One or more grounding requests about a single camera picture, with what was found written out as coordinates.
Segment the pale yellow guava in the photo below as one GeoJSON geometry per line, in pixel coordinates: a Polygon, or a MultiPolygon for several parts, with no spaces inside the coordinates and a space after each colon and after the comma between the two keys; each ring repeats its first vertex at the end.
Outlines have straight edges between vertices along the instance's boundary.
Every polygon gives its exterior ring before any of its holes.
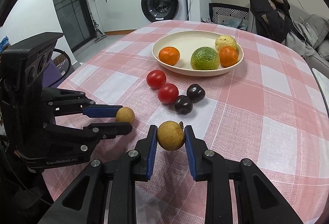
{"type": "Polygon", "coordinates": [[[215,48],[219,52],[221,48],[223,47],[232,47],[233,49],[237,50],[237,43],[235,41],[235,38],[229,36],[229,35],[220,35],[215,40],[215,48]]]}

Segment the dark purple plum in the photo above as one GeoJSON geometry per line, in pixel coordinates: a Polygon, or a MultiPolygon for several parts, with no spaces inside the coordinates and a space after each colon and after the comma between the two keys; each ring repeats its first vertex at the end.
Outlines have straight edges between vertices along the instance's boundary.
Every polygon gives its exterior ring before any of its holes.
{"type": "Polygon", "coordinates": [[[189,114],[193,109],[192,101],[186,95],[179,95],[173,103],[174,111],[177,114],[189,114]]]}
{"type": "Polygon", "coordinates": [[[193,103],[197,103],[205,98],[205,90],[198,84],[192,84],[188,87],[186,95],[193,103]]]}

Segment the red cherry tomato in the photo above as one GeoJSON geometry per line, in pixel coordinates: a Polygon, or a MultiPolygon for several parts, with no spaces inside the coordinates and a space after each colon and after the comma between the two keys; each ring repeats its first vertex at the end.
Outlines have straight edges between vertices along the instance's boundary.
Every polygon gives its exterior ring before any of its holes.
{"type": "Polygon", "coordinates": [[[158,99],[163,104],[172,104],[179,95],[177,86],[173,84],[164,84],[158,90],[158,99]]]}
{"type": "Polygon", "coordinates": [[[153,70],[146,77],[146,82],[152,89],[159,89],[166,81],[166,75],[162,70],[153,70]]]}

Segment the grey cushion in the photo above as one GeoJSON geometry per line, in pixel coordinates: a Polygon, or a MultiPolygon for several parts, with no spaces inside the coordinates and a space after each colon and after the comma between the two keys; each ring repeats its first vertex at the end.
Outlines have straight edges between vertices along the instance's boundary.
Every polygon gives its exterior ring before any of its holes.
{"type": "Polygon", "coordinates": [[[305,24],[308,24],[317,36],[316,41],[312,46],[316,49],[322,42],[324,42],[328,35],[328,18],[317,14],[312,14],[307,18],[305,24]]]}

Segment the black jacket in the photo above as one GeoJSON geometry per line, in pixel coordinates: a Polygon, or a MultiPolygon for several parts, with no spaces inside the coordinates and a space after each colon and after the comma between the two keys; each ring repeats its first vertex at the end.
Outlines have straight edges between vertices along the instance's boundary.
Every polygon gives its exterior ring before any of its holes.
{"type": "Polygon", "coordinates": [[[287,0],[249,0],[255,17],[256,33],[275,42],[283,42],[293,28],[287,0]]]}

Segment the large orange mandarin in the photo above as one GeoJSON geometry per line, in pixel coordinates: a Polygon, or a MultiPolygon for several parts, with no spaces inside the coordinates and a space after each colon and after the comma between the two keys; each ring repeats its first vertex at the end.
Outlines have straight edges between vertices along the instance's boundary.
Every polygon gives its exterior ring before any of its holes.
{"type": "Polygon", "coordinates": [[[158,58],[168,65],[175,65],[180,59],[180,52],[175,47],[164,47],[160,50],[158,58]]]}

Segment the green yellow guava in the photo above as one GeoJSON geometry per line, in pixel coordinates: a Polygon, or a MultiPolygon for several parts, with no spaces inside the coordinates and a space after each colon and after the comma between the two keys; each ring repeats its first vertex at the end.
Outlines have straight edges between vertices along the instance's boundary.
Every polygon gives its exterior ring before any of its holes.
{"type": "Polygon", "coordinates": [[[219,54],[211,47],[200,47],[191,55],[190,65],[194,70],[217,70],[220,65],[219,54]]]}

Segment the white kitchen cabinet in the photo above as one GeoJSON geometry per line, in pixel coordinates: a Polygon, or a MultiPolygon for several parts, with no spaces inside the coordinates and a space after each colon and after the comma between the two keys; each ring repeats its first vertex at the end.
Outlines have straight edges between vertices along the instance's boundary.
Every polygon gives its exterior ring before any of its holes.
{"type": "Polygon", "coordinates": [[[136,30],[144,26],[140,0],[96,0],[105,32],[136,30]]]}

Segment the pink checked tablecloth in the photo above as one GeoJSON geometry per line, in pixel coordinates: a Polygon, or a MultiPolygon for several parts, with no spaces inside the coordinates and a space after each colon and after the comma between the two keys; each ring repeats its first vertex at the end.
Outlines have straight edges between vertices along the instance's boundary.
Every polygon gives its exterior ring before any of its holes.
{"type": "Polygon", "coordinates": [[[80,90],[98,104],[135,113],[133,131],[103,140],[93,158],[114,160],[133,149],[151,125],[168,120],[191,125],[196,137],[224,158],[251,159],[272,181],[304,223],[314,223],[328,198],[328,115],[309,66],[291,49],[249,32],[214,24],[163,21],[121,38],[79,67],[61,88],[80,90]],[[160,103],[146,82],[159,68],[152,56],[164,35],[187,30],[233,36],[244,50],[231,72],[193,78],[166,71],[181,94],[192,84],[206,97],[187,115],[160,103]]]}

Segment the cream round plate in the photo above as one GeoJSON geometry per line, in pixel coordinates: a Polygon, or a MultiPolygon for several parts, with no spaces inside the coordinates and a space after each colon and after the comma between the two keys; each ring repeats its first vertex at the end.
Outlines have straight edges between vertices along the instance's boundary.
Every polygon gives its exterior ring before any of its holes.
{"type": "Polygon", "coordinates": [[[181,75],[210,77],[231,72],[244,59],[244,51],[236,46],[235,62],[226,66],[223,61],[229,58],[220,56],[215,41],[220,35],[207,31],[183,31],[159,39],[152,48],[152,55],[164,68],[181,75]],[[164,51],[173,49],[178,52],[173,59],[175,64],[164,60],[164,51]]]}

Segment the small orange mandarin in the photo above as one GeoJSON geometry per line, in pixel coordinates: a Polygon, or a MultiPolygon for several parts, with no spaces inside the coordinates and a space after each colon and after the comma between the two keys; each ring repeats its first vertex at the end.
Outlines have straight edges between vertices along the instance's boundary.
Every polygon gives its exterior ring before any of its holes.
{"type": "Polygon", "coordinates": [[[238,62],[238,53],[233,47],[225,46],[219,49],[219,58],[223,67],[230,67],[238,62]]]}

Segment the grey sofa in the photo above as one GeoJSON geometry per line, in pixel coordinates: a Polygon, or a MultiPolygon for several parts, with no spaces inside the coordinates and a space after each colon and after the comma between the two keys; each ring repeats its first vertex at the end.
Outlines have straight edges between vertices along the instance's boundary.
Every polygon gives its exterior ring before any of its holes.
{"type": "Polygon", "coordinates": [[[301,55],[310,68],[328,77],[328,18],[296,6],[291,6],[289,13],[298,33],[289,32],[282,44],[301,55]]]}

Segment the yellow-brown longan fruit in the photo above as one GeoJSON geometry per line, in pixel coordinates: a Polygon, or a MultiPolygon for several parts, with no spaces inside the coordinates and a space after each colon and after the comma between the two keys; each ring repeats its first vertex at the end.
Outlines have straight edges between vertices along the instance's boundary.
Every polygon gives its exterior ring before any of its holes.
{"type": "Polygon", "coordinates": [[[117,111],[115,120],[119,123],[127,122],[132,124],[135,120],[135,113],[131,108],[122,107],[117,111]]]}
{"type": "Polygon", "coordinates": [[[183,123],[166,121],[157,130],[157,141],[159,145],[168,151],[180,149],[185,143],[183,123]]]}

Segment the black patterned storage basket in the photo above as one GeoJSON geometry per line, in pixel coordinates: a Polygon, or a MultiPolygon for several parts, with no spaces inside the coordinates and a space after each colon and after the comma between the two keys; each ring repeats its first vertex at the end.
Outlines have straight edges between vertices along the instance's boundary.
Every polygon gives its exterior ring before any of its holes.
{"type": "Polygon", "coordinates": [[[249,8],[226,3],[209,3],[210,20],[214,24],[246,31],[249,22],[249,8]]]}

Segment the dark glass door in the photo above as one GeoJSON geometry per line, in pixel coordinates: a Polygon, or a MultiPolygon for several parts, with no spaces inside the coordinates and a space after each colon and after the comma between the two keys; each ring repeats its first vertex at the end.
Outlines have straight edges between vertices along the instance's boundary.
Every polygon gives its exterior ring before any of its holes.
{"type": "Polygon", "coordinates": [[[95,37],[87,0],[53,0],[57,18],[71,51],[95,37]]]}

